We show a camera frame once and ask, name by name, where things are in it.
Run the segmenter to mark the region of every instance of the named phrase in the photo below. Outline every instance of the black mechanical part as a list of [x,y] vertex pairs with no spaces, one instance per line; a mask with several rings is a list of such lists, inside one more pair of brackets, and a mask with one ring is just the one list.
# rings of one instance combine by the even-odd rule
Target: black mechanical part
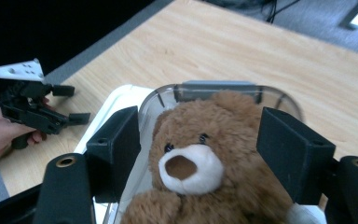
[[95,223],[87,162],[69,153],[50,161],[39,193],[34,223]]
[[117,203],[141,151],[138,108],[116,112],[87,143],[91,190],[97,203]]
[[294,202],[319,203],[319,180],[333,159],[335,148],[291,115],[263,109],[257,150]]
[[358,157],[333,159],[335,146],[291,115],[264,108],[257,150],[293,201],[318,204],[329,224],[358,224]]
[[41,185],[0,202],[0,223],[30,224],[36,211]]
[[[63,128],[87,124],[90,113],[70,114],[68,117],[45,107],[44,97],[74,95],[72,86],[54,86],[36,81],[0,79],[0,107],[3,117],[27,125],[46,134],[58,134]],[[28,146],[25,134],[13,140],[12,147]]]

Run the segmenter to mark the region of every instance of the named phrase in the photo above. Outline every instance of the robotic arm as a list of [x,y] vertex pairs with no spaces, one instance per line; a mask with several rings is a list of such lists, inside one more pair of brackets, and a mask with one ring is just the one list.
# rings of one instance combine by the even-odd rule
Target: robotic arm
[[[46,108],[43,101],[51,92],[53,96],[70,97],[75,88],[45,84],[38,60],[0,66],[0,107],[5,118],[47,134],[58,134],[67,126],[89,122],[90,113],[65,116]],[[12,147],[27,147],[28,135],[13,140]]]

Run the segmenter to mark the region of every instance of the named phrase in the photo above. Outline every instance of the teddy bear head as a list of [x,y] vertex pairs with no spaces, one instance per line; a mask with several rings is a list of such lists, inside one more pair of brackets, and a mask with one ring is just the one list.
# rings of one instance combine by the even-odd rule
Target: teddy bear head
[[235,91],[165,111],[149,154],[153,187],[201,195],[237,184],[252,166],[260,118],[253,98]]

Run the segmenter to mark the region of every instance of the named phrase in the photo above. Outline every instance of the teddy bear eye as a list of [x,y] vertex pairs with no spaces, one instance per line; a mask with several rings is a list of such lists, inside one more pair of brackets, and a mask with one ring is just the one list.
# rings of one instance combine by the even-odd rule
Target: teddy bear eye
[[206,133],[203,133],[202,135],[200,135],[200,144],[205,145],[205,141],[207,138],[209,138],[209,136]]
[[167,153],[167,152],[170,152],[173,149],[174,149],[173,144],[167,143],[167,145],[165,145],[164,152]]

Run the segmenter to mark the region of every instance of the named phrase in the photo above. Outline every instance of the finger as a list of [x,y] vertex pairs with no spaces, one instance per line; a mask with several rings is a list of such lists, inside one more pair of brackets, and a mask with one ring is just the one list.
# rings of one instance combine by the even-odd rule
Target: finger
[[27,143],[28,143],[28,146],[33,146],[34,144],[36,144],[36,141],[33,139],[32,136],[30,136],[30,137],[27,139]]
[[43,140],[42,133],[40,131],[33,132],[31,137],[34,139],[34,141],[36,141],[36,143],[41,142]]
[[52,111],[55,111],[55,108],[52,107],[51,105],[48,105],[48,104],[44,104],[45,108],[49,109],[49,110],[52,110]]

